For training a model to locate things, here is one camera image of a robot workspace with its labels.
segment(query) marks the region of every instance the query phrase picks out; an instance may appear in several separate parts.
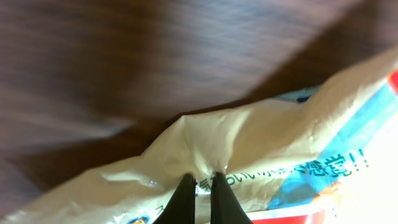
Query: plastic bag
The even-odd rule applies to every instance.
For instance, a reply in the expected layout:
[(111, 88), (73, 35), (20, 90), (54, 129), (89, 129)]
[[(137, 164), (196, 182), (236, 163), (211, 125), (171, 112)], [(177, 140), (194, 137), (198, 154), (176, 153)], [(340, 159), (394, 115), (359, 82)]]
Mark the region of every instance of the plastic bag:
[(198, 180), (196, 223), (207, 223), (216, 170), (254, 223), (393, 215), (397, 58), (393, 49), (344, 70), (305, 103), (183, 116), (143, 155), (88, 170), (2, 223), (152, 223), (187, 172)]

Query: wooden table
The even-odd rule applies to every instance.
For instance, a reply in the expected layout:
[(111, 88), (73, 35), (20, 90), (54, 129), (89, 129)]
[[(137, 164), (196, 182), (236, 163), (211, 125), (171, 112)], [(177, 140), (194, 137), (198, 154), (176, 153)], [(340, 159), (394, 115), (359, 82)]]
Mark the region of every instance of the wooden table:
[(323, 83), (393, 46), (397, 10), (396, 0), (0, 0), (0, 215), (139, 155), (178, 114)]

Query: blue stripe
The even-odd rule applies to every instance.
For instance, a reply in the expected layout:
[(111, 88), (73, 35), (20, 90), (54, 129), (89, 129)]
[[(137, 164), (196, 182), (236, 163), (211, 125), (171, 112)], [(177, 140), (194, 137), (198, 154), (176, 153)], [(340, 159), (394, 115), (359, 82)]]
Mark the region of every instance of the blue stripe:
[[(360, 107), (353, 117), (340, 129), (336, 136), (319, 155), (325, 159), (336, 154), (346, 154), (353, 149), (363, 149), (379, 131), (387, 119), (398, 111), (398, 99), (392, 88), (386, 84)], [(339, 177), (293, 172), (285, 179), (271, 199), (268, 209), (286, 208), (310, 203)]]

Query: exclamation mark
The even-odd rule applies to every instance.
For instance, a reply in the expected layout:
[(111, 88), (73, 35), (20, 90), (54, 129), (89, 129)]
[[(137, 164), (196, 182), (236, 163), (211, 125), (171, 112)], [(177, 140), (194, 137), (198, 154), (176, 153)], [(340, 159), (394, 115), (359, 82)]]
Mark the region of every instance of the exclamation mark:
[(355, 160), (354, 160), (354, 157), (353, 157), (353, 155), (350, 153), (349, 154), (349, 158), (351, 158), (351, 160), (353, 161), (353, 163), (355, 164)]
[(361, 154), (361, 156), (362, 156), (363, 158), (365, 158), (365, 157), (363, 156), (363, 151), (362, 151), (362, 149), (358, 149), (358, 151), (359, 151), (359, 153)]

